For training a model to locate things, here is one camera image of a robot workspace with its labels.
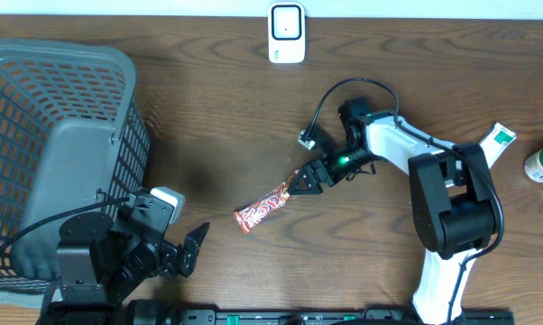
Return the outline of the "red chocolate bar wrapper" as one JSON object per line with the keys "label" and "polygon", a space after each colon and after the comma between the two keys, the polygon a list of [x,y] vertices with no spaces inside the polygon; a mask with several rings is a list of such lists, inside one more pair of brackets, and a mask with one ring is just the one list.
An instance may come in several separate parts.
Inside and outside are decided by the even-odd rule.
{"label": "red chocolate bar wrapper", "polygon": [[285,206],[290,198],[288,188],[298,174],[299,169],[295,170],[285,182],[274,190],[251,203],[249,206],[234,212],[234,219],[245,234],[248,234],[274,210]]}

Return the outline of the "white green box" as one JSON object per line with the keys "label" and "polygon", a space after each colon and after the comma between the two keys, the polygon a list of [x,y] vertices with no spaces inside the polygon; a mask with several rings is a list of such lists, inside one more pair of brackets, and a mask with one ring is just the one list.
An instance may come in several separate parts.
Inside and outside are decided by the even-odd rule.
{"label": "white green box", "polygon": [[507,147],[517,138],[517,134],[496,122],[484,136],[479,145],[483,149],[487,165],[492,168]]}

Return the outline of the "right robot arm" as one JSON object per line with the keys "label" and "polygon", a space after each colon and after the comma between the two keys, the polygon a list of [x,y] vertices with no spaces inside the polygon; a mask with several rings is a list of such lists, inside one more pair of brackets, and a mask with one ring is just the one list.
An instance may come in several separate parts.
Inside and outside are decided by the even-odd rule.
{"label": "right robot arm", "polygon": [[376,161],[408,174],[413,222],[425,248],[411,304],[423,323],[458,320],[469,269],[502,231],[483,148],[435,140],[390,112],[374,113],[362,97],[346,100],[338,116],[346,144],[337,146],[321,127],[302,135],[299,142],[322,155],[300,168],[289,195],[318,195],[324,185],[350,181]]}

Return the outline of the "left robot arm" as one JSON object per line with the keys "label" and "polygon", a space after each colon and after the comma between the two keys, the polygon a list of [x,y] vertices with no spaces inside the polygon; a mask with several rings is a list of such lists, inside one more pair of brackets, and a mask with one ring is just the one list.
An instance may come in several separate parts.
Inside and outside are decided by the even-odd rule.
{"label": "left robot arm", "polygon": [[174,245],[165,233],[184,197],[165,187],[128,195],[116,216],[84,212],[60,226],[56,257],[62,299],[45,302],[40,324],[179,324],[166,302],[126,298],[146,279],[188,277],[209,230],[203,223]]}

